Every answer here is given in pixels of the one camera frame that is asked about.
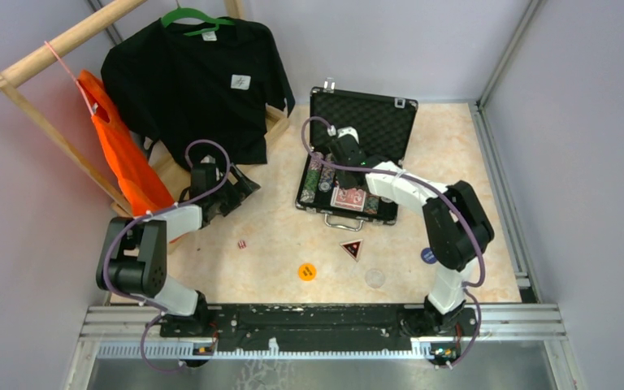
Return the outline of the black aluminium poker case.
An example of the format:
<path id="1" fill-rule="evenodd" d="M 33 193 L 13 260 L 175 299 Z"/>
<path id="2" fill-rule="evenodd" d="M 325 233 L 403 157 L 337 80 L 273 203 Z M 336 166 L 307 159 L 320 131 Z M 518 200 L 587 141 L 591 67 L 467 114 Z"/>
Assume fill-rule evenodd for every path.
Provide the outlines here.
<path id="1" fill-rule="evenodd" d="M 346 91 L 327 85 L 315 86 L 310 90 L 312 116 L 320 116 L 337 128 L 355 128 L 359 145 L 366 154 L 383 155 L 398 166 L 403 165 L 417 113 L 418 102 L 411 98 Z M 305 172 L 297 190 L 295 207 L 298 210 L 355 219 L 360 223 L 366 221 L 388 226 L 396 223 L 398 205 L 381 198 L 377 215 L 331 207 L 333 189 L 338 185 L 336 173 L 330 191 L 322 193 L 317 189 L 313 202 L 300 203 L 310 159 L 306 158 Z"/>

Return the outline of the red black triangle marker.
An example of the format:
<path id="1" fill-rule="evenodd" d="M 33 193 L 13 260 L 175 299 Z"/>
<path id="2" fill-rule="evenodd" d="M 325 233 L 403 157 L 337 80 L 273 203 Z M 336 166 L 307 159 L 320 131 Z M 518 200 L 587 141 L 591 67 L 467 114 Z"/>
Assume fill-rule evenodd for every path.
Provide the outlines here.
<path id="1" fill-rule="evenodd" d="M 350 240 L 340 243 L 340 247 L 347 253 L 355 262 L 359 262 L 359 258 L 362 254 L 363 239 Z"/>

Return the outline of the clear round button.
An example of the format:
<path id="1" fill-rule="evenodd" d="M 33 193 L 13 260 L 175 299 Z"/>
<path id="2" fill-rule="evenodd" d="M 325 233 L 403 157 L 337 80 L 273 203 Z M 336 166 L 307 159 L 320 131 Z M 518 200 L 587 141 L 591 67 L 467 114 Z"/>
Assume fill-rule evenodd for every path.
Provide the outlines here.
<path id="1" fill-rule="evenodd" d="M 365 273 L 365 282 L 370 288 L 381 288 L 386 282 L 385 274 L 379 269 L 372 268 Z"/>

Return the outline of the dark blue round button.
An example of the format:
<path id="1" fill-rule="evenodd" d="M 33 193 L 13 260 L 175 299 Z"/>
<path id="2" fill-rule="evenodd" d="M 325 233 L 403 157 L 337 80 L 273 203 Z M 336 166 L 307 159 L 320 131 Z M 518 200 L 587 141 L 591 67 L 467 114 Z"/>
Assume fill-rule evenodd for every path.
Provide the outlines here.
<path id="1" fill-rule="evenodd" d="M 420 257 L 426 264 L 435 264 L 435 263 L 437 263 L 436 256 L 434 255 L 433 251 L 429 247 L 424 248 L 421 251 Z"/>

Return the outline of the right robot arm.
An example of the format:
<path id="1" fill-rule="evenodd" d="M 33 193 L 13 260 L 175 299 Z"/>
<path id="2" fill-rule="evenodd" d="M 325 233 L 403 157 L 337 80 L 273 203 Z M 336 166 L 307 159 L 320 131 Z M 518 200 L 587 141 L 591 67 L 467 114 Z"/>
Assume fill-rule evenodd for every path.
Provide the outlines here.
<path id="1" fill-rule="evenodd" d="M 329 149 L 343 189 L 360 188 L 423 217 L 435 257 L 435 282 L 424 312 L 405 322 L 410 332 L 441 333 L 456 325 L 465 290 L 494 238 L 492 225 L 473 187 L 463 180 L 446 185 L 407 173 L 387 158 L 367 156 L 354 128 L 331 130 Z"/>

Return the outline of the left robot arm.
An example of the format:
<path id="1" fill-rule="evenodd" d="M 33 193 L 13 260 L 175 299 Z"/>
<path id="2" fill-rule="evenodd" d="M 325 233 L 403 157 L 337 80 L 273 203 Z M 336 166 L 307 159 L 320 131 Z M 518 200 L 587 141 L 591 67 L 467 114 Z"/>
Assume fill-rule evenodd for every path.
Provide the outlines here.
<path id="1" fill-rule="evenodd" d="M 113 218 L 108 225 L 97 265 L 97 286 L 159 310 L 163 337 L 210 336 L 215 314 L 202 292 L 172 278 L 167 270 L 169 244 L 187 233 L 227 216 L 257 192 L 260 184 L 231 165 L 223 171 L 214 162 L 200 162 L 179 203 L 147 219 Z"/>

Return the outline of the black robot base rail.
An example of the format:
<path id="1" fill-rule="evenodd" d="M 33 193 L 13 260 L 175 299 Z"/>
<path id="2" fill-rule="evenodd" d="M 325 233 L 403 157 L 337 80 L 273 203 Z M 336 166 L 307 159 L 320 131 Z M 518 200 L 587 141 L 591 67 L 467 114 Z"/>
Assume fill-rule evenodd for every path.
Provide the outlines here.
<path id="1" fill-rule="evenodd" d="M 282 352 L 394 352 L 409 350 L 419 337 L 472 336 L 476 323 L 471 308 L 438 324 L 423 305 L 223 304 L 168 315 L 159 334 L 215 338 L 219 352 L 264 351 L 271 340 Z"/>

